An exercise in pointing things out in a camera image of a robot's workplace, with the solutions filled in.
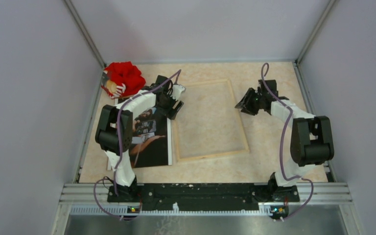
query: enclosure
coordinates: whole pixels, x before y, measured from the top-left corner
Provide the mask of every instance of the enclosure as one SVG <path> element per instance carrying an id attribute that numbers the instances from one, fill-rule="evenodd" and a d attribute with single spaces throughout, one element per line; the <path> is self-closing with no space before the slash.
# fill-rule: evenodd
<path id="1" fill-rule="evenodd" d="M 113 172 L 94 130 L 114 100 L 101 74 L 123 61 L 147 84 L 181 69 L 187 85 L 186 110 L 170 126 L 172 165 L 134 169 L 147 184 L 267 183 L 283 123 L 226 107 L 256 87 L 268 62 L 279 95 L 331 120 L 335 156 L 306 175 L 315 182 L 308 206 L 284 223 L 271 223 L 263 204 L 223 216 L 103 215 L 93 185 Z M 204 130 L 188 125 L 195 121 Z M 310 192 L 297 185 L 291 210 Z M 120 210 L 103 185 L 96 190 Z M 376 1 L 0 0 L 0 234 L 273 231 L 376 234 Z"/>

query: metal corner post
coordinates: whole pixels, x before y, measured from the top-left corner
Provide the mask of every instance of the metal corner post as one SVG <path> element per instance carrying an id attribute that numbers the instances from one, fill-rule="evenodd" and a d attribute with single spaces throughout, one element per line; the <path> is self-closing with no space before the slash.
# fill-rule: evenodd
<path id="1" fill-rule="evenodd" d="M 106 62 L 103 60 L 99 50 L 97 49 L 96 45 L 94 44 L 93 39 L 90 36 L 90 33 L 88 32 L 86 26 L 84 25 L 83 21 L 80 18 L 80 15 L 78 14 L 77 10 L 74 7 L 74 4 L 71 2 L 71 0 L 63 0 L 64 4 L 66 5 L 66 8 L 69 10 L 72 18 L 74 19 L 78 30 L 80 30 L 81 34 L 84 37 L 84 40 L 86 40 L 87 44 L 90 47 L 90 50 L 92 51 L 94 57 L 96 58 L 97 62 L 100 64 L 102 68 L 106 67 Z"/>
<path id="2" fill-rule="evenodd" d="M 309 50 L 312 43 L 315 41 L 316 36 L 318 35 L 320 29 L 324 25 L 325 20 L 328 18 L 328 15 L 330 14 L 332 8 L 334 7 L 335 3 L 337 3 L 338 0 L 329 0 L 328 5 L 326 6 L 324 12 L 322 13 L 321 17 L 318 20 L 318 23 L 316 23 L 314 29 L 312 30 L 312 33 L 310 34 L 309 38 L 307 39 L 304 47 L 301 50 L 301 53 L 299 53 L 298 58 L 296 59 L 296 64 L 299 65 L 303 58 L 305 57 L 307 51 Z"/>

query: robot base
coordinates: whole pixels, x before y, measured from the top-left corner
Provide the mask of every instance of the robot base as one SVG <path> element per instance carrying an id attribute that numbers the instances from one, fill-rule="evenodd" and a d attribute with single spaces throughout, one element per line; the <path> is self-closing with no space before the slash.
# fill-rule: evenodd
<path id="1" fill-rule="evenodd" d="M 109 189 L 110 203 L 139 203 L 144 211 L 171 211 L 177 203 L 180 211 L 255 211 L 259 203 L 299 202 L 297 187 L 277 187 L 269 184 L 137 184 L 134 188 L 121 187 L 124 192 L 116 196 Z"/>

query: beige floor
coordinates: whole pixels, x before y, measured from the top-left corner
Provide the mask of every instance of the beige floor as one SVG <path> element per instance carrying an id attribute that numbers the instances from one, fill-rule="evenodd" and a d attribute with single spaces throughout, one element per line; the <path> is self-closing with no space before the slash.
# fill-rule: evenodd
<path id="1" fill-rule="evenodd" d="M 240 101 L 249 87 L 256 87 L 262 63 L 200 63 L 200 64 L 156 64 L 138 65 L 147 84 L 155 81 L 158 74 L 171 76 L 182 69 L 179 83 L 193 83 L 230 79 L 234 96 Z M 304 109 L 299 84 L 290 62 L 270 63 L 267 79 L 276 79 L 279 95 L 286 96 Z M 81 183 L 95 182 L 113 172 L 107 170 L 107 157 L 94 141 L 94 132 L 100 110 L 105 104 L 114 102 L 102 92 L 93 125 L 93 131 L 80 178 Z M 173 154 L 173 165 L 134 169 L 139 183 L 235 183 L 267 182 L 272 172 L 279 169 L 279 141 L 283 123 L 265 112 L 257 116 L 241 114 L 250 153 L 177 162 Z M 289 143 L 291 131 L 285 138 L 285 161 L 290 159 Z M 315 182 L 326 182 L 323 166 L 316 167 L 307 178 Z"/>

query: cable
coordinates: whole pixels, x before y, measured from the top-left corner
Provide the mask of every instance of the cable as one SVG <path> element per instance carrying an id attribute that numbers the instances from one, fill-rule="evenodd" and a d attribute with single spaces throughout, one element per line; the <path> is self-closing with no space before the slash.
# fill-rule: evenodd
<path id="1" fill-rule="evenodd" d="M 263 71 L 264 71 L 264 67 L 267 66 L 267 69 L 266 69 L 266 72 L 263 74 Z M 286 121 L 284 122 L 284 126 L 283 126 L 283 130 L 282 130 L 282 135 L 281 135 L 281 139 L 280 139 L 280 149 L 279 149 L 279 159 L 280 159 L 280 169 L 281 169 L 281 172 L 282 172 L 282 176 L 283 178 L 286 180 L 286 181 L 291 181 L 291 180 L 294 180 L 294 179 L 302 179 L 304 181 L 308 181 L 310 182 L 310 186 L 311 186 L 311 191 L 310 191 L 310 194 L 309 194 L 309 197 L 308 199 L 297 209 L 295 210 L 292 214 L 290 214 L 288 217 L 286 218 L 283 218 L 282 220 L 278 220 L 278 221 L 285 221 L 286 219 L 289 219 L 290 217 L 292 217 L 293 215 L 295 215 L 297 212 L 299 212 L 300 210 L 303 209 L 303 207 L 305 207 L 308 202 L 311 200 L 312 198 L 312 195 L 313 195 L 313 182 L 310 180 L 310 179 L 306 179 L 306 178 L 303 178 L 302 176 L 300 175 L 295 175 L 295 176 L 292 176 L 290 178 L 286 177 L 286 174 L 284 172 L 284 165 L 283 165 L 283 144 L 284 144 L 284 136 L 286 134 L 286 129 L 287 129 L 287 125 L 290 121 L 290 119 L 292 118 L 293 116 L 293 110 L 287 106 L 281 99 L 279 99 L 269 88 L 269 86 L 266 84 L 266 81 L 264 80 L 266 75 L 267 75 L 267 72 L 269 72 L 269 63 L 264 63 L 263 66 L 261 67 L 261 71 L 260 71 L 260 75 L 261 75 L 261 80 L 263 82 L 263 85 L 264 87 L 266 88 L 266 90 L 269 92 L 269 94 L 276 100 L 278 101 L 280 104 L 282 104 L 284 107 L 286 107 L 288 110 L 289 110 L 289 116 L 287 117 Z"/>
<path id="2" fill-rule="evenodd" d="M 166 93 L 167 95 L 172 95 L 172 93 L 174 92 L 174 84 L 173 84 L 173 82 L 172 81 L 170 81 L 170 83 L 171 83 L 171 88 L 169 88 L 169 90 L 168 90 L 168 92 Z"/>
<path id="3" fill-rule="evenodd" d="M 106 185 L 104 184 L 104 180 L 108 180 L 108 181 L 110 181 L 110 183 L 112 183 L 113 184 L 113 180 L 112 179 L 110 179 L 109 177 L 107 177 L 107 176 L 104 176 L 103 177 L 103 186 L 105 187 L 105 188 L 107 188 L 107 189 L 109 189 L 108 187 L 106 187 Z"/>
<path id="4" fill-rule="evenodd" d="M 176 76 L 175 82 L 174 82 L 175 85 L 178 85 L 178 78 L 179 78 L 179 74 L 181 73 L 181 70 L 178 70 L 177 73 L 178 73 L 178 75 Z"/>

